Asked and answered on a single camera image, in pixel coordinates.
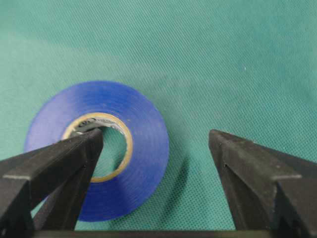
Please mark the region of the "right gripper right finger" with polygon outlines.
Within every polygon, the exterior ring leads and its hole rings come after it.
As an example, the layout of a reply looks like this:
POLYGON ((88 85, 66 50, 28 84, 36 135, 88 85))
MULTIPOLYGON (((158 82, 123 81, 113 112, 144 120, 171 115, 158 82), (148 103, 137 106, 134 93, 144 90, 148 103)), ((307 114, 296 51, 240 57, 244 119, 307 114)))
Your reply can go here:
POLYGON ((316 163, 216 129, 209 150, 237 230, 316 237, 316 163))

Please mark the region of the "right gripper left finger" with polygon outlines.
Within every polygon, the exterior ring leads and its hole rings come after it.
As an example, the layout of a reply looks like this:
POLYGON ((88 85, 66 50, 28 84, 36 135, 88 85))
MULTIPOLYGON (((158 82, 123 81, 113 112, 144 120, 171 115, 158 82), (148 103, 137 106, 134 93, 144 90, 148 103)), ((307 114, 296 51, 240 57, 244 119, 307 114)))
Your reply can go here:
POLYGON ((103 148, 93 129, 0 163, 0 235, 73 231, 103 148))

